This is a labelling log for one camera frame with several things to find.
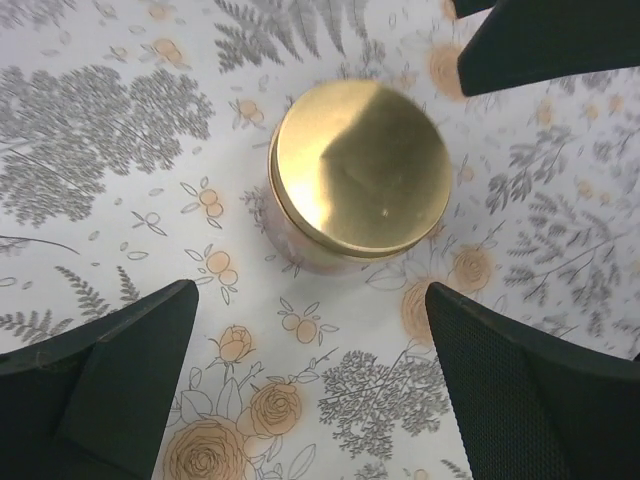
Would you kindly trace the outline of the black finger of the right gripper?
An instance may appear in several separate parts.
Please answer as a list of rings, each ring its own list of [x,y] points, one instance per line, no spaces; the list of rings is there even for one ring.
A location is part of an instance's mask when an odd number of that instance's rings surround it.
[[[502,0],[458,57],[467,96],[639,65],[633,0]]]
[[[453,5],[456,18],[462,19],[493,8],[495,6],[495,0],[453,0]]]

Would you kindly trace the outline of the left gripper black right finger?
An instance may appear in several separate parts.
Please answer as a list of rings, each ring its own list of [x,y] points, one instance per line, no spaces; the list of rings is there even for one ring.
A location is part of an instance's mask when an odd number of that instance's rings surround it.
[[[637,359],[554,337],[438,282],[425,305],[473,478],[638,478]]]

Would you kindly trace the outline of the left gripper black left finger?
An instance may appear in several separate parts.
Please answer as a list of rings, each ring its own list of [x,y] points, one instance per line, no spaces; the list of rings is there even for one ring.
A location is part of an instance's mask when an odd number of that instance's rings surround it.
[[[179,280],[2,354],[2,478],[150,478],[198,300]]]

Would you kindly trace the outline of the round wooden jar lid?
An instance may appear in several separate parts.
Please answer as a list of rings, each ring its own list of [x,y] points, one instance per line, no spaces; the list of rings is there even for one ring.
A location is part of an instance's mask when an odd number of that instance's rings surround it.
[[[271,145],[283,210],[335,253],[399,255],[426,237],[449,202],[452,165],[438,129],[412,100],[374,80],[310,89]]]

